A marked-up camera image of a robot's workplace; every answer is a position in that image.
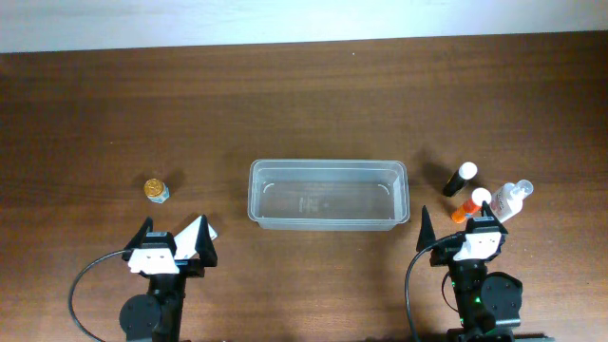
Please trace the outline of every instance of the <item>brown tabletop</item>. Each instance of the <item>brown tabletop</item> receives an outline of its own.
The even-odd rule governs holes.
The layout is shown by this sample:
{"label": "brown tabletop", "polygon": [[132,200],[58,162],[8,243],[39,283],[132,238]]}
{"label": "brown tabletop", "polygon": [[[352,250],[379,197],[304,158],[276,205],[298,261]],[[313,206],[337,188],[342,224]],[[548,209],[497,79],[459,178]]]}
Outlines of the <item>brown tabletop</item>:
{"label": "brown tabletop", "polygon": [[[404,275],[421,208],[463,230],[439,191],[464,161],[491,191],[535,191],[488,266],[523,282],[522,326],[560,341],[608,335],[608,33],[176,47],[0,55],[0,340],[86,341],[67,290],[146,216],[219,230],[218,267],[188,280],[192,341],[409,336]],[[261,229],[247,217],[256,159],[398,160],[411,217],[388,232]],[[171,198],[149,201],[164,180]],[[446,268],[411,281],[421,333],[460,326]],[[76,312],[124,340],[118,314],[147,281],[119,259],[86,275]],[[448,300],[453,295],[448,290]]]}

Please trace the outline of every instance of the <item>gray plastic bin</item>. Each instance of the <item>gray plastic bin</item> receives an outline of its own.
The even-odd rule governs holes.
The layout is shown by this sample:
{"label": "gray plastic bin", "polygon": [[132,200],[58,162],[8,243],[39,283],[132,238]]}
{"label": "gray plastic bin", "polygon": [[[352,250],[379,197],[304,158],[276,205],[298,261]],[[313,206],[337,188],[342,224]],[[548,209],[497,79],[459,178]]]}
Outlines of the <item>gray plastic bin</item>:
{"label": "gray plastic bin", "polygon": [[387,231],[409,219],[399,161],[258,160],[249,218],[265,229]]}

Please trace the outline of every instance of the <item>orange bottle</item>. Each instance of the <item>orange bottle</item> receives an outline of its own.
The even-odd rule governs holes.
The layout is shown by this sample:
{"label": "orange bottle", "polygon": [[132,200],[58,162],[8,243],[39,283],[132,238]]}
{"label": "orange bottle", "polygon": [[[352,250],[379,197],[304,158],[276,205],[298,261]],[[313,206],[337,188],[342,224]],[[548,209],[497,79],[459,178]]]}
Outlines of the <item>orange bottle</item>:
{"label": "orange bottle", "polygon": [[484,202],[488,204],[492,200],[492,194],[483,188],[477,188],[473,190],[471,198],[467,199],[454,213],[452,213],[452,220],[456,223],[463,223],[466,219],[471,218],[473,214],[477,213]]}

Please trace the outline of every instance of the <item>translucent white bottle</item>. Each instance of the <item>translucent white bottle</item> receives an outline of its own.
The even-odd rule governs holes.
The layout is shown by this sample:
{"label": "translucent white bottle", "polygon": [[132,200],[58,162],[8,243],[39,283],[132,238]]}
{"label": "translucent white bottle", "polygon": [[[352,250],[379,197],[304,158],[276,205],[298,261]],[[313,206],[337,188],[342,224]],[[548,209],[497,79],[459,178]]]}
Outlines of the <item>translucent white bottle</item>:
{"label": "translucent white bottle", "polygon": [[520,180],[517,184],[507,183],[492,195],[490,209],[498,221],[505,222],[521,212],[523,199],[534,191],[534,186],[528,180]]}

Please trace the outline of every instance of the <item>white wall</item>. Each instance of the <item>white wall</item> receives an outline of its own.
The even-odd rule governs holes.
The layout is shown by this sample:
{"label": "white wall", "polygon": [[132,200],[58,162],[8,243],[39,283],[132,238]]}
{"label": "white wall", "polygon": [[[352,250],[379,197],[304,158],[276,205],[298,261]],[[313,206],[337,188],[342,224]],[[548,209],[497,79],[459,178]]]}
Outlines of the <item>white wall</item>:
{"label": "white wall", "polygon": [[0,0],[0,52],[608,29],[608,0]]}

